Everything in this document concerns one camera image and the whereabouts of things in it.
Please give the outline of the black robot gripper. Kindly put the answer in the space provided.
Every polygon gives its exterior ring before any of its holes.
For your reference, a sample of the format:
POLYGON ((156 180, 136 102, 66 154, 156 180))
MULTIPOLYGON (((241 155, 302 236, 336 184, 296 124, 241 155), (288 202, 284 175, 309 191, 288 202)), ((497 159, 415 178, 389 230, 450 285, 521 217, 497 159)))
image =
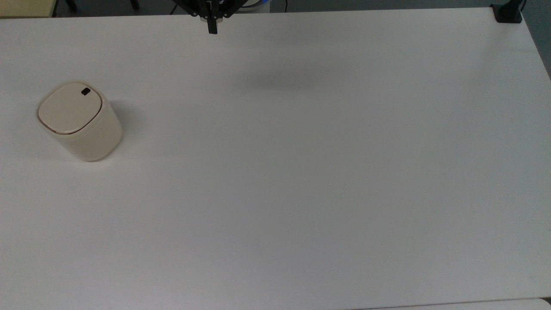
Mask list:
POLYGON ((229 18, 246 4, 245 0, 173 0, 173 2, 191 16, 208 19, 210 34, 218 33, 218 19, 229 18))

